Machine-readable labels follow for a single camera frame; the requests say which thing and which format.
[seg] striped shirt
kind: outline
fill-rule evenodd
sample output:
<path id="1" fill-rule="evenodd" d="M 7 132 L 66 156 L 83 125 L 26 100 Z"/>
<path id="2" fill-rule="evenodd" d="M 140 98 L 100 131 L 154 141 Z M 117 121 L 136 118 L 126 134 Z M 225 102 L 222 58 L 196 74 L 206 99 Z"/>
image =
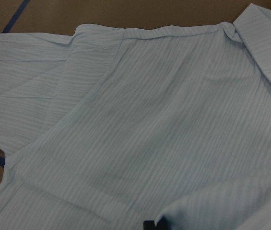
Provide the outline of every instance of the striped shirt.
<path id="1" fill-rule="evenodd" d="M 0 229 L 271 230 L 271 10 L 0 34 Z"/>

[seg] light blue shirt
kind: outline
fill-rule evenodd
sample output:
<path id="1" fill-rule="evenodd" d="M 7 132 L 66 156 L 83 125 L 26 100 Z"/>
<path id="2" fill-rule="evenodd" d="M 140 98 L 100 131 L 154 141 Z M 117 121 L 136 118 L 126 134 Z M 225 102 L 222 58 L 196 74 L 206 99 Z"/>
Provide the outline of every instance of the light blue shirt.
<path id="1" fill-rule="evenodd" d="M 271 11 L 0 34 L 0 229 L 271 230 Z"/>

